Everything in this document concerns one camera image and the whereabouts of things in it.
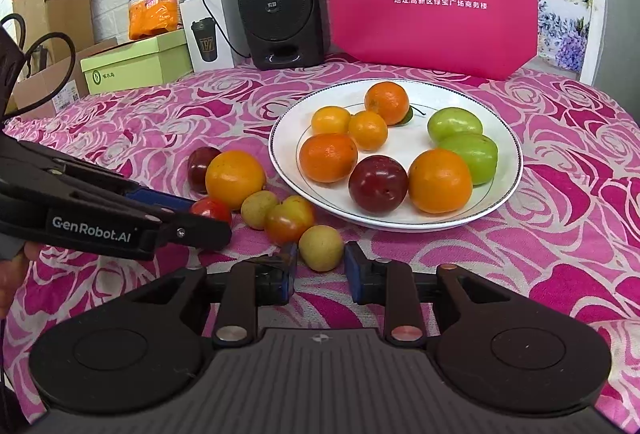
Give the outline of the person left hand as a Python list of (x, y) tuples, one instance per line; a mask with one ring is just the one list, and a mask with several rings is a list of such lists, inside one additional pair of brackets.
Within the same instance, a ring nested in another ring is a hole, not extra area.
[(26, 242), (23, 249), (12, 260), (1, 262), (0, 316), (2, 319), (6, 319), (8, 316), (15, 293), (25, 280), (29, 264), (38, 260), (41, 250), (41, 244)]

